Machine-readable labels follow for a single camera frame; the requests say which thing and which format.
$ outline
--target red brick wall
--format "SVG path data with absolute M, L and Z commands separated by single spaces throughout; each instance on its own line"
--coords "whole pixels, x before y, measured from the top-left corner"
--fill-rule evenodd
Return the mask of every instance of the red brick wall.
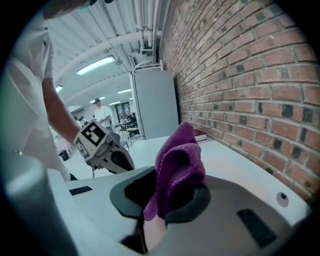
M 270 0 L 172 0 L 163 36 L 181 119 L 313 201 L 320 69 L 294 21 Z

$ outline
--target fluorescent light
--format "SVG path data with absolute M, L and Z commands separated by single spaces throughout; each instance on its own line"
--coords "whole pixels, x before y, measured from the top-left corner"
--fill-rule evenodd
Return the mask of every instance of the fluorescent light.
M 121 90 L 121 91 L 118 91 L 117 93 L 118 93 L 118 94 L 123 94 L 123 93 L 128 93 L 128 92 L 131 92 L 131 89 Z
M 62 87 L 61 85 L 58 85 L 58 86 L 55 88 L 55 91 L 58 93 L 58 92 L 60 92 L 62 89 L 63 89 L 63 87 Z
M 110 103 L 109 105 L 114 105 L 114 104 L 118 104 L 118 103 L 121 103 L 121 101 L 113 102 L 113 103 Z
M 114 62 L 114 61 L 115 61 L 115 58 L 112 57 L 112 56 L 109 56 L 109 57 L 100 59 L 100 60 L 98 60 L 98 61 L 96 61 L 96 62 L 94 62 L 94 63 L 92 63 L 92 64 L 90 64 L 90 65 L 88 65 L 88 66 L 86 66 L 86 67 L 84 67 L 82 69 L 80 69 L 76 73 L 81 76 L 81 75 L 83 75 L 83 74 L 85 74 L 85 73 L 87 73 L 87 72 L 89 72 L 91 70 L 94 70 L 94 69 L 96 69 L 98 67 L 101 67 L 101 66 L 103 66 L 105 64 L 108 64 L 108 63 L 111 63 L 111 62 Z

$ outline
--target microfiber towel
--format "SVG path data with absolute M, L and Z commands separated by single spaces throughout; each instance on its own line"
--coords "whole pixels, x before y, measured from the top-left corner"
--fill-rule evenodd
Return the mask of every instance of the microfiber towel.
M 146 221 L 156 215 L 164 219 L 179 188 L 205 179 L 201 148 L 190 123 L 182 122 L 164 143 L 155 159 L 155 171 L 156 190 L 143 211 Z

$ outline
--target refrigerator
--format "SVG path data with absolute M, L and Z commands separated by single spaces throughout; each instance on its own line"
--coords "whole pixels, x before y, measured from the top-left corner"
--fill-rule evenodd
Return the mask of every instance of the refrigerator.
M 170 136 L 179 126 L 171 71 L 145 69 L 131 72 L 129 76 L 141 139 Z

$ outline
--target pipe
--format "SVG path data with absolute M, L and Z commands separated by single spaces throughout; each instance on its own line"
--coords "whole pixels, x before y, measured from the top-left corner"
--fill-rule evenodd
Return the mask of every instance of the pipe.
M 139 40 L 140 40 L 140 46 L 141 50 L 145 48 L 145 41 L 144 41 L 144 25 L 142 22 L 142 6 L 141 3 L 142 0 L 135 0 L 135 15 L 136 15 L 136 22 L 138 24 L 138 30 L 139 30 Z
M 154 5 L 155 0 L 148 1 L 148 46 L 152 46 L 152 36 L 153 36 L 153 19 L 154 19 Z
M 152 31 L 152 61 L 155 63 L 156 52 L 156 31 L 158 30 L 159 23 L 159 7 L 161 6 L 161 0 L 155 0 L 154 13 L 153 13 L 153 31 Z

